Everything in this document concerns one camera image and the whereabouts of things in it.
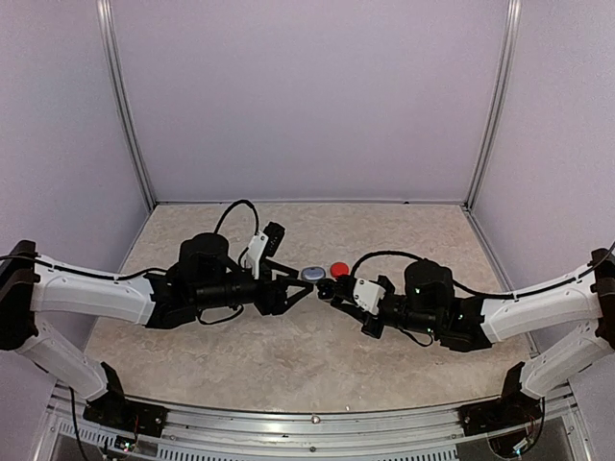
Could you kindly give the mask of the purple earbud charging case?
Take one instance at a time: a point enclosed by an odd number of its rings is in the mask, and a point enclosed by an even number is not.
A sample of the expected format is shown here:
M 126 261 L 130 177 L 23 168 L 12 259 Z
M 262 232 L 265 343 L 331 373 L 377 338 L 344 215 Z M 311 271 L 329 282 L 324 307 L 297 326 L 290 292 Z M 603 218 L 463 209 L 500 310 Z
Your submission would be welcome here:
M 320 266 L 310 266 L 301 270 L 300 277 L 303 281 L 315 283 L 327 276 L 326 271 Z

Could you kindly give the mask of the black charging case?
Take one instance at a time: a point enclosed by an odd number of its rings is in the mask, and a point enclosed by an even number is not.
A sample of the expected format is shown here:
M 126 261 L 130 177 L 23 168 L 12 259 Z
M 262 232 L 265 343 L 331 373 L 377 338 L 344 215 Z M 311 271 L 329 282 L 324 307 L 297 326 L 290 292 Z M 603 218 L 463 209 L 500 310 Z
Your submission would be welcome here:
M 320 279 L 316 283 L 317 297 L 321 301 L 330 301 L 335 297 L 335 281 L 333 279 Z

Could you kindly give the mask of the red round charging case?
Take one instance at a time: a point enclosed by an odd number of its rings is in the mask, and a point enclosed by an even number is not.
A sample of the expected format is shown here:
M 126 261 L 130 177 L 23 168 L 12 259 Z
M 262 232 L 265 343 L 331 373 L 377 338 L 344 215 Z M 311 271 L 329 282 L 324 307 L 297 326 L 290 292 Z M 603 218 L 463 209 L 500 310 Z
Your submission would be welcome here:
M 350 267 L 345 262 L 336 261 L 330 267 L 330 274 L 334 279 L 338 279 L 339 277 L 343 276 L 349 276 Z

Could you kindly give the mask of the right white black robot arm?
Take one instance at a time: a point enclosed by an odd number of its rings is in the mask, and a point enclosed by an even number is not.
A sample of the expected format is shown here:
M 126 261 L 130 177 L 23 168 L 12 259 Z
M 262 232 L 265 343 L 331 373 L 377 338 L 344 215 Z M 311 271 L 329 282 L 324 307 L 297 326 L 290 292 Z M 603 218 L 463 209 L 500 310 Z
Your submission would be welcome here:
M 558 279 L 508 293 L 482 293 L 462 286 L 452 271 L 413 257 L 398 294 L 385 276 L 354 273 L 318 282 L 318 297 L 380 338 L 386 327 L 427 334 L 454 352 L 491 348 L 513 336 L 569 322 L 575 327 L 553 346 L 508 371 L 502 397 L 491 409 L 502 426 L 529 410 L 555 386 L 614 352 L 614 255 L 597 249 L 589 263 Z

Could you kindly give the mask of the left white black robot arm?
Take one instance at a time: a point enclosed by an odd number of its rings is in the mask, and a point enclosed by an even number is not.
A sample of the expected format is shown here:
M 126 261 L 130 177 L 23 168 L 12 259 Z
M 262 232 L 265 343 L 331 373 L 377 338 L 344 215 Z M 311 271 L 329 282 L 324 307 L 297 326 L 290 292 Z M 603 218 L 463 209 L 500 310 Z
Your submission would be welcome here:
M 167 270 L 132 275 L 90 273 L 41 255 L 30 240 L 19 241 L 1 258 L 1 348 L 33 361 L 68 384 L 116 427 L 135 416 L 115 371 L 87 358 L 41 312 L 72 312 L 173 329 L 201 321 L 206 310 L 240 311 L 254 305 L 263 316 L 284 314 L 312 292 L 298 271 L 268 260 L 271 238 L 254 235 L 246 266 L 229 256 L 229 241 L 205 232 L 184 241 Z

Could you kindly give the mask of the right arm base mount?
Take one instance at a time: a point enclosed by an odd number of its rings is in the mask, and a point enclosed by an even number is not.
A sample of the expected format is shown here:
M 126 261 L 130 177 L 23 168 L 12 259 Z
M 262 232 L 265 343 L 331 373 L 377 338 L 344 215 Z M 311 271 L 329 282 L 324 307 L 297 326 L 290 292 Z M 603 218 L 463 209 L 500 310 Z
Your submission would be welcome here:
M 544 414 L 541 400 L 486 400 L 461 406 L 458 417 L 465 436 L 503 430 L 537 422 Z

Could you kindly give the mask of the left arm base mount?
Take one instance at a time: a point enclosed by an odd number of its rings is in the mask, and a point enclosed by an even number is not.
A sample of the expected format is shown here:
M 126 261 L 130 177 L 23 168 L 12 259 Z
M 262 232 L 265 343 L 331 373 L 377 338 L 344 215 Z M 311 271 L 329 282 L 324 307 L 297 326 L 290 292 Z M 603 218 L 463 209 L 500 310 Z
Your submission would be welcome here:
M 101 426 L 159 438 L 165 427 L 168 410 L 164 406 L 136 400 L 88 403 L 83 417 Z

